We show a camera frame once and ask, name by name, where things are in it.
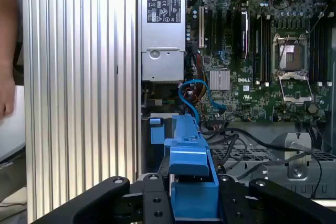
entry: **metal grille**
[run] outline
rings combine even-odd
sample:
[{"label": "metal grille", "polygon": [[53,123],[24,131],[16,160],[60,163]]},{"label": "metal grille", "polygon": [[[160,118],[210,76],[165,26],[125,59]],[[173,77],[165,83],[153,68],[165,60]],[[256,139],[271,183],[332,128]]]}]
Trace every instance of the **metal grille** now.
[{"label": "metal grille", "polygon": [[135,180],[136,2],[23,0],[28,222]]},{"label": "metal grille", "polygon": [[[218,155],[218,160],[222,159],[227,151],[224,149],[212,149]],[[239,158],[244,153],[244,149],[234,148],[230,153],[230,158]],[[249,149],[244,156],[245,161],[267,161],[272,158],[271,150],[269,149]]]},{"label": "metal grille", "polygon": [[[218,155],[218,160],[222,159],[227,151],[223,149],[212,149],[214,153]],[[236,159],[244,153],[244,149],[234,148],[230,154],[230,158]],[[314,150],[315,156],[319,161],[336,161],[336,156],[329,153],[322,152],[320,150]],[[272,160],[272,150],[266,148],[252,148],[248,149],[244,157],[245,161],[267,161]]]}]

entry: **circuit board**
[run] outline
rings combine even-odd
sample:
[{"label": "circuit board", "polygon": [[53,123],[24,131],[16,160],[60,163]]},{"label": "circuit board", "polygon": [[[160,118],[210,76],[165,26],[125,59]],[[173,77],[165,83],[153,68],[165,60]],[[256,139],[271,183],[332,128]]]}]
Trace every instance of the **circuit board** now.
[{"label": "circuit board", "polygon": [[[209,72],[212,70],[230,70],[230,89],[212,90],[213,100],[219,104],[227,106],[224,113],[215,109],[207,95],[203,96],[197,109],[202,120],[224,120],[232,112],[240,111],[244,116],[236,117],[236,121],[246,122],[282,122],[295,121],[287,115],[295,113],[302,121],[313,122],[314,120],[326,120],[330,110],[331,88],[325,84],[322,86],[316,82],[295,82],[288,81],[282,84],[283,92],[278,80],[270,79],[269,82],[256,84],[254,82],[254,45],[249,44],[250,57],[237,59],[234,53],[235,23],[234,12],[238,8],[239,0],[198,0],[197,3],[188,10],[187,32],[190,38],[187,42],[198,40],[197,11],[200,6],[205,9],[206,15],[211,15],[212,23],[208,26],[217,26],[217,29],[207,29],[205,21],[205,46],[200,50],[203,58],[204,69],[209,79]],[[311,17],[323,10],[323,3],[316,0],[297,0],[290,7],[274,8],[266,0],[249,0],[248,11],[250,19],[257,19],[264,16],[266,19],[272,17],[270,21],[270,37],[275,34],[286,37],[306,35],[310,30]],[[250,40],[257,36],[250,32]],[[284,95],[305,97],[312,93],[311,103],[293,104],[284,103]],[[314,115],[308,113],[307,108],[314,104],[317,108]]]}]

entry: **hole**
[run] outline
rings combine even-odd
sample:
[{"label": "hole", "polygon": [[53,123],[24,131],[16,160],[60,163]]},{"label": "hole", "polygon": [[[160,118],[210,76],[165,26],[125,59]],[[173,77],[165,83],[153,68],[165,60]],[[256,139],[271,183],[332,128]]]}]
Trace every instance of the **hole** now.
[{"label": "hole", "polygon": [[135,205],[135,213],[137,215],[142,214],[142,206],[141,205],[138,205],[138,204]]},{"label": "hole", "polygon": [[154,203],[160,203],[160,202],[161,202],[161,199],[160,199],[160,198],[155,198],[155,199],[153,199],[153,202],[154,202]]},{"label": "hole", "polygon": [[154,213],[154,216],[155,216],[155,217],[162,217],[162,216],[163,216],[163,212],[161,212],[161,211],[156,211],[156,212]]}]

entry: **cpu socket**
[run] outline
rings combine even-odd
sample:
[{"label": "cpu socket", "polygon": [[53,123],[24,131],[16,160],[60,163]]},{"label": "cpu socket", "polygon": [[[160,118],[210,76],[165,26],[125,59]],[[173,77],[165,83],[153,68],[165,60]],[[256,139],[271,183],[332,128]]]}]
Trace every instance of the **cpu socket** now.
[{"label": "cpu socket", "polygon": [[[276,34],[273,39],[272,47],[272,69],[274,79],[278,80],[281,86],[281,92],[284,102],[294,104],[304,104],[313,100],[309,80],[308,80],[308,44],[304,34],[297,37],[281,38]],[[286,93],[285,82],[293,82],[296,85],[306,83],[308,94],[301,96]]]},{"label": "cpu socket", "polygon": [[304,34],[281,38],[275,34],[272,47],[272,69],[275,78],[282,72],[308,72],[308,46]]}]

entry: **power supply label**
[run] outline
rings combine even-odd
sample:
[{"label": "power supply label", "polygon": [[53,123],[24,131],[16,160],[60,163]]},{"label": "power supply label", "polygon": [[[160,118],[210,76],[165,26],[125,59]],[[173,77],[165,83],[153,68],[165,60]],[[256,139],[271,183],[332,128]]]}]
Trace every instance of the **power supply label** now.
[{"label": "power supply label", "polygon": [[147,23],[181,23],[181,0],[148,0]]}]

